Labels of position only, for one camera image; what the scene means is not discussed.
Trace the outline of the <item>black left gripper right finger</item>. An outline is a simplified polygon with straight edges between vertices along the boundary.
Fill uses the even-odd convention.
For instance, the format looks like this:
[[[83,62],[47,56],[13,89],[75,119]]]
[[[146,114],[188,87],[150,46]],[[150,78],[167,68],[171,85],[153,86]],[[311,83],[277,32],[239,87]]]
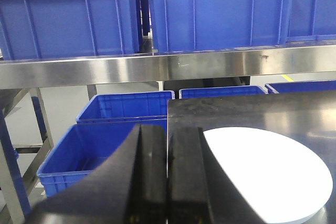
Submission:
[[[263,223],[219,165],[202,128],[175,129],[168,158],[169,223]]]

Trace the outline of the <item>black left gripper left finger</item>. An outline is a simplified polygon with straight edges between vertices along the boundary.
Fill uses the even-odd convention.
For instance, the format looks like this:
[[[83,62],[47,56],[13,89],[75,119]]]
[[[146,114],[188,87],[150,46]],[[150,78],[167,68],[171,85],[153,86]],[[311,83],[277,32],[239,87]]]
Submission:
[[[106,161],[38,203],[25,223],[166,223],[166,134],[137,124]]]

